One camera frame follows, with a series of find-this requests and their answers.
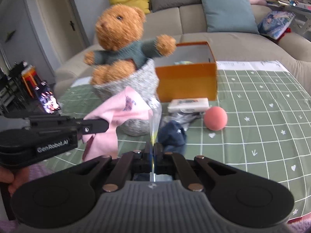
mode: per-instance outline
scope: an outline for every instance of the knitted gray basket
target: knitted gray basket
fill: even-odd
[[[149,59],[141,69],[127,78],[102,85],[93,85],[95,94],[106,101],[113,95],[123,91],[126,87],[131,87],[149,103],[151,97],[156,93],[159,78],[156,75],[154,61]],[[124,122],[120,129],[127,135],[138,137],[149,134],[149,121],[139,119],[129,119]]]

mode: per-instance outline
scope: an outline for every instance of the orange box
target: orange box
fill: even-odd
[[[162,103],[173,99],[217,99],[217,65],[207,42],[180,43],[169,57],[155,58]],[[190,61],[192,64],[175,64]]]

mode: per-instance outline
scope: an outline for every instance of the pink ball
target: pink ball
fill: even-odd
[[[214,106],[205,111],[204,123],[210,130],[223,129],[228,122],[228,116],[223,108]]]

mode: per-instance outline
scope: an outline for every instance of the phone screen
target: phone screen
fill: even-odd
[[[42,81],[35,87],[35,94],[47,113],[53,114],[60,109],[60,106],[46,81]]]

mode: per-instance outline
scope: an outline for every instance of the brown teddy bear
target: brown teddy bear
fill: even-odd
[[[168,56],[176,48],[173,37],[160,35],[141,42],[145,13],[139,8],[117,4],[105,10],[95,30],[104,50],[88,52],[84,62],[99,65],[93,72],[92,85],[126,78],[140,69],[149,58]]]

